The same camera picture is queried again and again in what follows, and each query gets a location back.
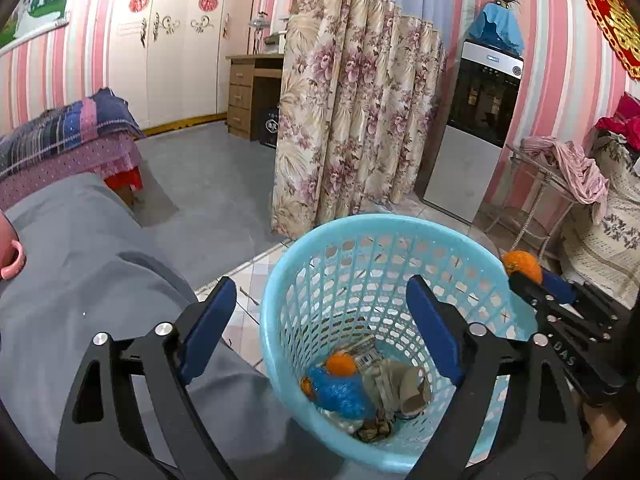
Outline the small orange tangerine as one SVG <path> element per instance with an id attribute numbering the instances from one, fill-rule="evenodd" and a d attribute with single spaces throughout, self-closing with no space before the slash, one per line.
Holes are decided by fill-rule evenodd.
<path id="1" fill-rule="evenodd" d="M 537 258 L 525 250 L 511 250 L 501 257 L 506 274 L 521 273 L 531 281 L 541 284 L 544 274 Z"/>

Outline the blue plastic bag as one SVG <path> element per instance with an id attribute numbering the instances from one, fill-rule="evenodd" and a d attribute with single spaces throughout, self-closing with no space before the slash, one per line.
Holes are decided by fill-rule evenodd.
<path id="1" fill-rule="evenodd" d="M 323 367 L 311 367 L 308 376 L 314 384 L 318 408 L 333 412 L 344 419 L 367 419 L 376 413 L 376 407 L 359 375 L 337 377 Z"/>

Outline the orange peel piece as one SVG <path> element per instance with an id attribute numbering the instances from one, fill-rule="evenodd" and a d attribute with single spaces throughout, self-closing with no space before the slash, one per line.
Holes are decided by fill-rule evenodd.
<path id="1" fill-rule="evenodd" d="M 326 371 L 337 377 L 350 377 L 358 373 L 355 359 L 346 352 L 331 354 L 324 363 Z"/>

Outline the orange bottle cap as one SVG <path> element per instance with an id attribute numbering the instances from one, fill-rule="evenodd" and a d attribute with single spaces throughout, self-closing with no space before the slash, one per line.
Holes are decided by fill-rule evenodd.
<path id="1" fill-rule="evenodd" d="M 316 390 L 314 390 L 314 384 L 312 383 L 311 379 L 308 376 L 303 377 L 300 380 L 299 385 L 300 385 L 300 390 L 303 391 L 303 394 L 309 400 L 311 400 L 311 402 L 314 402 L 315 400 L 317 400 Z"/>

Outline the brown cardboard piece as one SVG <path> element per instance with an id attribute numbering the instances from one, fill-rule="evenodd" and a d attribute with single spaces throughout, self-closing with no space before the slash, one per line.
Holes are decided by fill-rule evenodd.
<path id="1" fill-rule="evenodd" d="M 377 341 L 374 335 L 367 335 L 349 344 L 340 344 L 335 348 L 335 352 L 350 356 L 356 364 L 356 369 L 362 373 L 383 359 L 376 346 Z"/>

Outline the chair with lace cover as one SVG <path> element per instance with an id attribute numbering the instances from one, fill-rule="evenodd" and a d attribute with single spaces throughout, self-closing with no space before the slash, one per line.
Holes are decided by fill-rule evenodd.
<path id="1" fill-rule="evenodd" d="M 639 99 L 624 93 L 610 117 L 614 130 L 596 130 L 589 156 L 605 179 L 608 198 L 601 220 L 577 205 L 561 232 L 562 273 L 587 281 L 632 308 L 639 292 Z"/>

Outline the grey blue bed sheet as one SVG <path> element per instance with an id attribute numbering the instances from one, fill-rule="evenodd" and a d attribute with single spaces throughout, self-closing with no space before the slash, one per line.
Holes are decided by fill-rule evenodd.
<path id="1" fill-rule="evenodd" d="M 1 397 L 17 429 L 52 465 L 63 408 L 91 338 L 146 334 L 194 292 L 94 174 L 78 174 L 6 213 L 26 250 L 1 286 Z M 270 383 L 218 344 L 190 398 L 241 479 L 344 479 L 344 460 L 292 419 Z"/>

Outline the water dispenser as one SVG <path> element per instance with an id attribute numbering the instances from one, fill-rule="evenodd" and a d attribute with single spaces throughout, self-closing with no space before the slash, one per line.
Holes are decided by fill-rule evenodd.
<path id="1" fill-rule="evenodd" d="M 425 203 L 471 223 L 497 168 L 515 110 L 524 61 L 466 40 Z"/>

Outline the pink piggy bank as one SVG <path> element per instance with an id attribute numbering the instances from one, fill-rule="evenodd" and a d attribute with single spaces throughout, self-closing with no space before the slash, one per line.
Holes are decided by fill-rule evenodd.
<path id="1" fill-rule="evenodd" d="M 12 280 L 23 270 L 25 249 L 5 214 L 0 218 L 0 274 L 3 281 Z"/>

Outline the light blue laundry basket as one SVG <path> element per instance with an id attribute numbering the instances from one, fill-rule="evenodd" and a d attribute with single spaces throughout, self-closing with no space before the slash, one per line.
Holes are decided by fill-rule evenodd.
<path id="1" fill-rule="evenodd" d="M 281 403 L 331 451 L 389 474 L 408 474 L 454 395 L 406 304 L 416 274 L 466 322 L 509 339 L 536 332 L 534 310 L 510 291 L 491 252 L 446 226 L 397 214 L 338 219 L 296 240 L 271 272 L 260 307 L 262 357 Z M 432 393 L 421 415 L 375 444 L 332 426 L 299 387 L 309 367 L 367 336 L 382 356 L 423 368 Z"/>

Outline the blue cloth with plant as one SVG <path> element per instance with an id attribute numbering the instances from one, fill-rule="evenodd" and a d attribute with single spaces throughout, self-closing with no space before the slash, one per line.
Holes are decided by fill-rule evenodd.
<path id="1" fill-rule="evenodd" d="M 486 3 L 469 28 L 470 39 L 520 58 L 525 44 L 512 6 L 521 0 L 491 0 Z"/>

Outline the floral curtain right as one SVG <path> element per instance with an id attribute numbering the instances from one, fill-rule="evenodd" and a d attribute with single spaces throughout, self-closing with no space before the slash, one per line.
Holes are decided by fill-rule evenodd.
<path id="1" fill-rule="evenodd" d="M 293 0 L 271 202 L 292 240 L 409 194 L 438 102 L 428 0 Z"/>

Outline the wooden desk with drawers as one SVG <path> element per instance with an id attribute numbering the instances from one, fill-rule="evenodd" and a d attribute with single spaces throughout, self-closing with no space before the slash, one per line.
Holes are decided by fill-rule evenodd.
<path id="1" fill-rule="evenodd" d="M 260 120 L 280 102 L 283 54 L 229 55 L 226 125 L 241 139 L 260 139 Z"/>

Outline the framed landscape picture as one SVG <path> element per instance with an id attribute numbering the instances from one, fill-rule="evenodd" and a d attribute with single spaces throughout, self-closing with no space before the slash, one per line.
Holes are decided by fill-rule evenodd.
<path id="1" fill-rule="evenodd" d="M 20 0 L 1 31 L 0 53 L 5 55 L 21 44 L 70 21 L 67 0 Z"/>

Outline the red gold wall ornament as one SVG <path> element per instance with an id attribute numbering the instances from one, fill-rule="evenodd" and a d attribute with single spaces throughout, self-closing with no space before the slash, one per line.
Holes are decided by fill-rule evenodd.
<path id="1" fill-rule="evenodd" d="M 603 36 L 633 80 L 640 74 L 639 27 L 623 0 L 586 0 Z"/>

